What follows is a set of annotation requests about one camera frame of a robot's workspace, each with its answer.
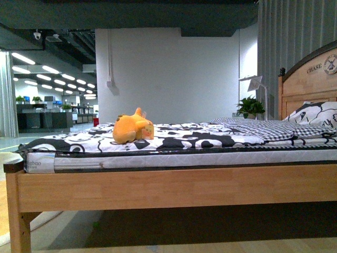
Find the patterned comforter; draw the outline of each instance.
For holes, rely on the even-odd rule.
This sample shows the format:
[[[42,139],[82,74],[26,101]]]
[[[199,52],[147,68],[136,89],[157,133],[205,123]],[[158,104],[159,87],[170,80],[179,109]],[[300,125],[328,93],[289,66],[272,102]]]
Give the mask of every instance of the patterned comforter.
[[[156,124],[154,140],[117,144],[114,124],[100,124],[85,131],[50,135],[21,144],[29,152],[125,153],[219,149],[254,146],[337,145],[337,129],[299,125],[286,121],[218,118],[208,123]]]

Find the black ceiling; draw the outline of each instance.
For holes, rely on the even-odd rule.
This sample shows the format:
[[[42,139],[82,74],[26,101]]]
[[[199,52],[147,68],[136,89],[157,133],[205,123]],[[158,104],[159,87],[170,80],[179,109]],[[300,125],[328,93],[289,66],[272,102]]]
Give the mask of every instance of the black ceiling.
[[[77,78],[95,64],[96,28],[179,27],[182,36],[232,36],[257,22],[252,0],[10,0],[0,5],[0,49],[21,51]],[[33,33],[41,33],[36,40]],[[23,63],[15,60],[14,64]]]

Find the curtain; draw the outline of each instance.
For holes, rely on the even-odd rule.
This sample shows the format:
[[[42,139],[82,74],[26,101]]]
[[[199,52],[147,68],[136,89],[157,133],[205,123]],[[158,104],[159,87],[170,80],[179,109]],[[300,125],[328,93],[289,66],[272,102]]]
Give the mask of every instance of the curtain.
[[[260,0],[258,25],[257,72],[269,87],[269,118],[277,119],[280,68],[337,40],[337,0]]]
[[[0,136],[18,137],[16,116],[15,86],[12,81],[11,56],[0,52]]]

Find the wooden headboard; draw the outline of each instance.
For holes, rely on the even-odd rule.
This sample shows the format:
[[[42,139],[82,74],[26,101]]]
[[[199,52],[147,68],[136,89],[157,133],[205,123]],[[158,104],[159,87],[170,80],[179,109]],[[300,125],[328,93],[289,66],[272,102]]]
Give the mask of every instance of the wooden headboard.
[[[304,101],[337,101],[336,72],[337,41],[334,41],[303,58],[285,75],[280,74],[279,120]]]

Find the pillow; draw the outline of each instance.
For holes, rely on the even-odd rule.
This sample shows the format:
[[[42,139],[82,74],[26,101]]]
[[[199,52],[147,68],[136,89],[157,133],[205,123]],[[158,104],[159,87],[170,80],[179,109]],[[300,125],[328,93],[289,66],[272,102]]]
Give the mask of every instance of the pillow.
[[[284,120],[298,124],[337,128],[337,102],[304,102]]]

